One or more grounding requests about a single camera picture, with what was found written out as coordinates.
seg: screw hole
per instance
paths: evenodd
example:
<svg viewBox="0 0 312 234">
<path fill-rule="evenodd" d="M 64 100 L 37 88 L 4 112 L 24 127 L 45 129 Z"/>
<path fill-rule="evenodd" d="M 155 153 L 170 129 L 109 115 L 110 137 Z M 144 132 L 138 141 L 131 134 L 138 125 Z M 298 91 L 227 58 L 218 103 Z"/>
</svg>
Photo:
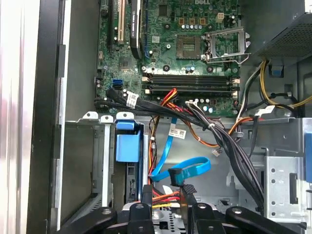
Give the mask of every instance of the screw hole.
<svg viewBox="0 0 312 234">
<path fill-rule="evenodd" d="M 205 209 L 207 206 L 205 204 L 203 204 L 203 203 L 199 203 L 198 207 L 201 208 L 201 209 Z"/>
<path fill-rule="evenodd" d="M 136 205 L 136 208 L 137 208 L 137 209 L 142 209 L 142 208 L 144 208 L 144 206 L 138 204 L 138 205 Z"/>
</svg>

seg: gray metal panel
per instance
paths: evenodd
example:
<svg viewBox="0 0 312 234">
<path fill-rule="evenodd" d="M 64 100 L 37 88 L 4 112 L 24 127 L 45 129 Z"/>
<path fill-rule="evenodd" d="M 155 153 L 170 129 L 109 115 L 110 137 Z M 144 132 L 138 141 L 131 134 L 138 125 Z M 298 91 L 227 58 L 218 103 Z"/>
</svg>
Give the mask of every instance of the gray metal panel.
<svg viewBox="0 0 312 234">
<path fill-rule="evenodd" d="M 91 195 L 93 142 L 92 126 L 65 129 L 61 220 L 71 216 Z"/>
<path fill-rule="evenodd" d="M 66 120 L 77 120 L 94 109 L 98 18 L 98 0 L 72 1 Z"/>
</svg>

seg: cable tie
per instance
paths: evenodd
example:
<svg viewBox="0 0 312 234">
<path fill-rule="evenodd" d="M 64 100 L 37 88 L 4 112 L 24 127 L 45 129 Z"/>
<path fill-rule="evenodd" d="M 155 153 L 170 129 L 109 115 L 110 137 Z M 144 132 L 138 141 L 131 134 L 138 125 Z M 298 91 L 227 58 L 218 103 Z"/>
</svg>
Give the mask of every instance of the cable tie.
<svg viewBox="0 0 312 234">
<path fill-rule="evenodd" d="M 208 128 L 209 128 L 209 129 L 211 129 L 211 127 L 215 127 L 215 124 L 214 124 L 214 123 L 211 123 L 211 124 L 208 125 Z"/>
</svg>

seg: power supply vent grille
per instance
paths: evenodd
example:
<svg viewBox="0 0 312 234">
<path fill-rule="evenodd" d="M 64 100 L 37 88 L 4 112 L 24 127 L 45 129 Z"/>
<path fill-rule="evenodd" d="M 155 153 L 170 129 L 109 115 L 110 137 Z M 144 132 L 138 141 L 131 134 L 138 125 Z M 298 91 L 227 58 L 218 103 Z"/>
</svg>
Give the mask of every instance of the power supply vent grille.
<svg viewBox="0 0 312 234">
<path fill-rule="evenodd" d="M 312 53 L 312 24 L 301 23 L 282 33 L 260 52 L 270 57 L 305 57 Z"/>
</svg>

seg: chip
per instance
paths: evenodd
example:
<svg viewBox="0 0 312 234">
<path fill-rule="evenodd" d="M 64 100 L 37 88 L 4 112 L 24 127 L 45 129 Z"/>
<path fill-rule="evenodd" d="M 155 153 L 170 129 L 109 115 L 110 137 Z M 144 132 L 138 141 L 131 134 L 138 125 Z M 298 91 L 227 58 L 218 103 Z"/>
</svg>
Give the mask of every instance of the chip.
<svg viewBox="0 0 312 234">
<path fill-rule="evenodd" d="M 194 25 L 195 24 L 195 19 L 194 18 L 190 18 L 190 25 Z"/>
<path fill-rule="evenodd" d="M 119 68 L 120 70 L 131 70 L 132 63 L 130 58 L 120 58 L 119 59 Z"/>
<path fill-rule="evenodd" d="M 211 99 L 210 100 L 210 105 L 216 105 L 216 99 Z"/>
<path fill-rule="evenodd" d="M 184 24 L 184 18 L 179 18 L 179 24 L 180 25 Z"/>
<path fill-rule="evenodd" d="M 200 60 L 200 37 L 178 36 L 176 58 Z"/>
<path fill-rule="evenodd" d="M 206 24 L 206 19 L 205 18 L 200 18 L 199 23 L 201 25 L 205 25 Z"/>
<path fill-rule="evenodd" d="M 167 16 L 167 5 L 159 5 L 158 15 Z"/>
</svg>

